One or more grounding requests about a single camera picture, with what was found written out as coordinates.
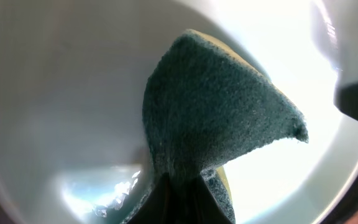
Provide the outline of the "green yellow sponge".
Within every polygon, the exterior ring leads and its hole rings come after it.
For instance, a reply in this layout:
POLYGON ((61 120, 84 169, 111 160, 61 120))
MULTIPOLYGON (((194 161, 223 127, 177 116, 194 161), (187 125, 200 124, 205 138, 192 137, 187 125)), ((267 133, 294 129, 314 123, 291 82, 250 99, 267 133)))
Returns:
POLYGON ((220 40, 193 29, 173 42, 149 76, 142 122, 154 182, 141 206, 168 174, 166 223, 192 223, 191 184, 199 175, 234 223, 218 167, 274 141, 309 139, 303 114, 266 75, 220 40))

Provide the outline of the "mint plate with large scribble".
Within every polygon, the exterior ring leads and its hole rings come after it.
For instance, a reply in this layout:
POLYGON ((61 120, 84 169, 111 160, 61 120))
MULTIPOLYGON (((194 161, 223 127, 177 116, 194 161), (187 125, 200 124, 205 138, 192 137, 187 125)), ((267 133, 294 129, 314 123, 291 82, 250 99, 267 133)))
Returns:
POLYGON ((16 223, 117 223, 146 176, 144 87, 185 29, 258 61, 306 118, 224 166, 236 222, 318 223, 358 175, 358 121, 313 24, 358 1, 0 1, 0 204, 16 223))

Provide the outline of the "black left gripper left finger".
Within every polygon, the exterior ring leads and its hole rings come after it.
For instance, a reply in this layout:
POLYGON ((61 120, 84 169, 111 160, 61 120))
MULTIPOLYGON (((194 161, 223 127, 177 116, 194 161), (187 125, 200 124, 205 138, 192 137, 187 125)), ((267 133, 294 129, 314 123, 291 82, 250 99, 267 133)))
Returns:
POLYGON ((166 224, 170 209, 171 185, 169 175, 164 174, 139 211, 128 224, 166 224))

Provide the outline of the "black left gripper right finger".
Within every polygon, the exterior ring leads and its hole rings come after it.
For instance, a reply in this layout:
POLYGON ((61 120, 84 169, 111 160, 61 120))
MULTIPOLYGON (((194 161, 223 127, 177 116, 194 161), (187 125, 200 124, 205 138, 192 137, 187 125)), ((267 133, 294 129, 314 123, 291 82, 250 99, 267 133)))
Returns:
POLYGON ((191 184, 192 223, 196 224, 231 224, 232 222, 218 206, 202 176, 191 184))

